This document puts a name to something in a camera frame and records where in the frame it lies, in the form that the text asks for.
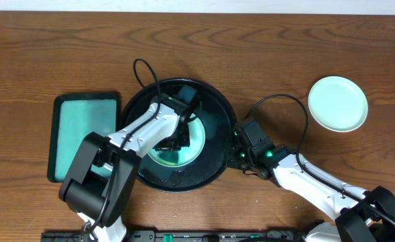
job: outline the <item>wooden table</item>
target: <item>wooden table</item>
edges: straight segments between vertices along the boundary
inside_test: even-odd
[[[0,12],[0,241],[80,228],[58,199],[60,184],[46,178],[53,100],[117,90],[125,105],[140,90],[137,57],[160,79],[210,83],[238,117],[274,93],[307,102],[327,75],[353,80],[369,102],[365,124],[343,134],[311,119],[303,154],[346,182],[395,194],[395,17]],[[267,133],[295,146],[303,127],[297,104],[278,99],[259,110]],[[317,218],[329,220],[296,194],[234,169],[185,194],[137,182],[123,214],[129,229],[169,231],[301,228]]]

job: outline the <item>round white plate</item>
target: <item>round white plate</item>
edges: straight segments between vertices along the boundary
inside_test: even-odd
[[[344,77],[317,81],[308,96],[311,115],[321,126],[336,132],[360,127],[367,116],[367,100],[354,82]]]

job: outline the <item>black cable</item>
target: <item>black cable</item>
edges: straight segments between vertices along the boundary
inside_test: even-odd
[[[300,154],[300,148],[301,148],[303,140],[305,138],[306,131],[308,130],[309,116],[308,116],[308,111],[306,110],[304,104],[300,100],[298,100],[296,97],[293,97],[292,95],[288,95],[288,94],[274,94],[274,95],[270,95],[268,97],[265,97],[265,98],[261,99],[260,101],[258,101],[254,105],[254,107],[251,108],[251,110],[246,114],[245,118],[248,118],[262,102],[264,102],[264,101],[266,101],[266,100],[268,100],[270,98],[274,98],[274,97],[288,97],[290,99],[293,99],[294,101],[296,101],[302,107],[303,112],[305,114],[305,128],[304,128],[304,130],[302,132],[302,136],[300,138],[300,141],[299,141],[299,144],[297,145],[297,150],[296,150],[296,161],[297,161],[297,164],[300,166],[302,172],[306,172],[308,175],[310,175],[314,179],[318,180],[319,182],[323,183],[324,185],[328,186],[329,188],[332,188],[333,190],[341,193],[343,196],[351,198],[354,201],[360,203],[362,206],[364,206],[367,209],[371,210],[372,212],[374,212],[375,214],[377,214],[382,219],[386,220],[387,222],[389,222],[391,225],[393,225],[395,227],[395,218],[392,218],[388,214],[384,214],[383,212],[379,211],[378,209],[374,208],[373,206],[369,205],[368,203],[362,201],[362,199],[356,197],[354,194],[344,190],[343,188],[339,188],[339,187],[327,182],[326,180],[322,179],[318,175],[312,173],[306,167],[306,165],[302,164],[302,162],[300,161],[300,158],[299,158],[299,154]]]
[[[159,112],[159,109],[160,109],[160,106],[161,106],[161,89],[160,89],[160,86],[159,86],[159,81],[158,81],[157,75],[155,74],[155,72],[152,69],[151,65],[149,65],[149,63],[146,60],[142,59],[142,58],[137,58],[133,62],[133,71],[135,73],[136,80],[139,82],[139,84],[142,86],[142,88],[145,87],[142,84],[142,82],[141,82],[141,80],[140,80],[140,78],[139,78],[139,76],[137,74],[137,71],[136,71],[136,64],[139,61],[145,63],[145,65],[151,71],[152,76],[153,76],[154,81],[155,81],[155,84],[157,86],[157,95],[158,95],[157,110],[146,121],[142,122],[140,125],[138,125],[136,128],[134,128],[132,131],[130,131],[128,134],[126,134],[126,136],[124,137],[124,140],[121,142],[121,145],[120,145],[119,150],[118,150],[118,154],[116,155],[116,159],[115,159],[115,162],[113,164],[112,175],[110,176],[110,180],[109,180],[109,184],[108,184],[108,190],[106,191],[106,196],[104,198],[104,202],[103,202],[103,205],[102,205],[102,209],[100,210],[100,214],[99,214],[98,218],[94,221],[94,223],[91,225],[90,228],[87,228],[87,226],[85,224],[82,226],[81,232],[85,233],[85,234],[92,234],[93,237],[94,237],[93,231],[100,224],[100,222],[101,222],[101,220],[102,220],[102,218],[104,216],[104,213],[106,212],[106,209],[107,209],[107,207],[109,205],[109,197],[110,197],[110,194],[112,193],[112,188],[113,188],[114,179],[115,179],[115,175],[116,175],[116,168],[117,168],[117,166],[119,164],[119,161],[120,161],[120,158],[121,158],[121,154],[122,154],[122,151],[123,151],[123,149],[125,147],[125,144],[130,140],[130,138],[134,135],[134,133],[136,133],[136,131],[138,131],[144,125],[148,124],[151,120],[153,120],[157,116],[157,114]]]
[[[290,239],[280,239],[280,238],[270,238],[270,237],[255,237],[255,238],[247,238],[247,239],[242,239],[238,242],[259,242],[259,241],[264,241],[264,242],[294,242]]]

